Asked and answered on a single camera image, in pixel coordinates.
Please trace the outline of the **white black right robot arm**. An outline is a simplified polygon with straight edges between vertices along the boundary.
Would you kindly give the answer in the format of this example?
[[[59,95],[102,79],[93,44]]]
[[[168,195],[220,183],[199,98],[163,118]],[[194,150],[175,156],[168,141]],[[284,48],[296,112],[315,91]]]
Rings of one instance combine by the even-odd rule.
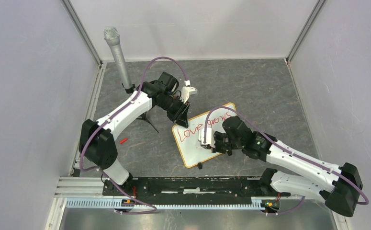
[[[358,168],[346,162],[329,163],[297,151],[269,134],[253,131],[238,117],[231,116],[222,124],[223,132],[206,124],[199,133],[201,146],[212,152],[231,155],[240,150],[251,159],[281,166],[295,173],[266,169],[259,190],[266,196],[274,192],[317,199],[332,211],[352,217],[358,205],[363,183]]]

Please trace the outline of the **yellow framed whiteboard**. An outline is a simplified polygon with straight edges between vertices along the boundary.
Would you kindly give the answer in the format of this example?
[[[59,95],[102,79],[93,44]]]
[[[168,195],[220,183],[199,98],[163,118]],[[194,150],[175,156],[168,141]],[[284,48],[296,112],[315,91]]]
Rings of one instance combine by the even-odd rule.
[[[189,126],[187,128],[179,125],[172,127],[172,133],[176,141],[177,147],[181,154],[185,167],[191,168],[197,166],[199,163],[210,160],[220,153],[212,153],[208,149],[204,149],[200,146],[198,140],[199,130],[204,128],[204,122],[208,115],[208,111],[192,117],[188,120]],[[236,113],[227,109],[217,109],[209,116],[208,127],[213,130],[224,133],[222,123],[225,119],[235,116]]]

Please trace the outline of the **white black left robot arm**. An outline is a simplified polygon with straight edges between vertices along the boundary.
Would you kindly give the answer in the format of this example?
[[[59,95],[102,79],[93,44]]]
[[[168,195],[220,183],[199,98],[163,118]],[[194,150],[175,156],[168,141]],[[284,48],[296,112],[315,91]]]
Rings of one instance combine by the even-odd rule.
[[[133,183],[130,173],[118,161],[115,141],[133,121],[140,118],[155,106],[167,113],[173,123],[188,128],[187,113],[189,98],[197,94],[197,89],[185,81],[178,90],[179,81],[163,72],[158,80],[143,82],[120,106],[104,117],[93,121],[87,119],[81,128],[79,140],[80,159],[88,159],[112,179],[115,190],[121,195],[129,194]]]

